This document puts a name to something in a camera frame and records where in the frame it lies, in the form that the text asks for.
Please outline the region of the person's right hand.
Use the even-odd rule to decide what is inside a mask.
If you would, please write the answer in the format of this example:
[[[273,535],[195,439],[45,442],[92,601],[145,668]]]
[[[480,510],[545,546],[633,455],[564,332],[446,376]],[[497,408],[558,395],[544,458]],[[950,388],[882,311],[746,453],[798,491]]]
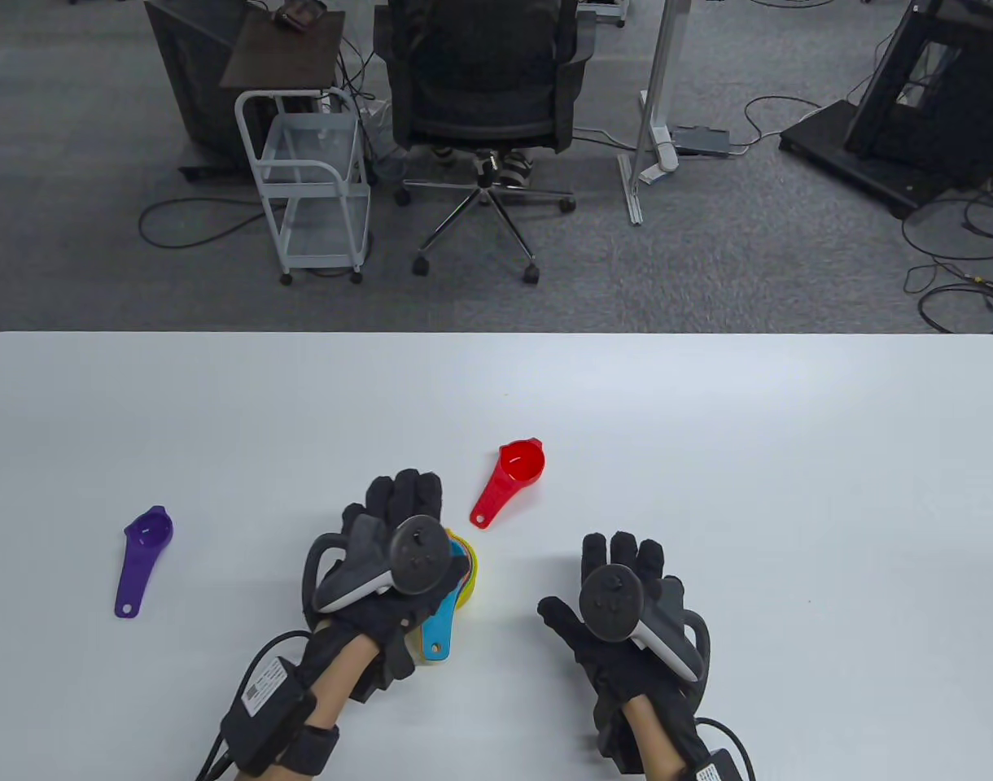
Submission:
[[[567,644],[596,692],[598,750],[624,773],[641,771],[641,739],[627,703],[646,698],[687,769],[710,756],[695,713],[709,661],[709,635],[684,606],[679,578],[665,575],[663,547],[631,533],[590,533],[582,542],[579,608],[545,596],[537,612]]]

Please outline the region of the person's left hand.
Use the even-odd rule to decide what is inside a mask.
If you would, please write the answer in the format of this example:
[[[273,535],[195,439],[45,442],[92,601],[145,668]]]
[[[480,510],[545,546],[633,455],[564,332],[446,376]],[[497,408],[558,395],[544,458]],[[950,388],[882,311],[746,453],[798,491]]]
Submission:
[[[382,535],[388,536],[407,518],[440,518],[441,509],[440,477],[436,473],[404,469],[395,477],[376,478],[367,488],[363,502],[345,507],[341,532],[352,532],[359,516],[371,516],[382,522]],[[454,557],[447,572],[429,591],[409,596],[390,588],[384,594],[364,596],[330,615],[330,624],[345,632],[364,635],[378,647],[378,661],[370,662],[369,669],[354,688],[356,700],[366,700],[367,689],[371,687],[385,691],[392,682],[411,676],[415,664],[409,655],[407,634],[436,613],[449,592],[459,584],[466,567],[466,559]]]

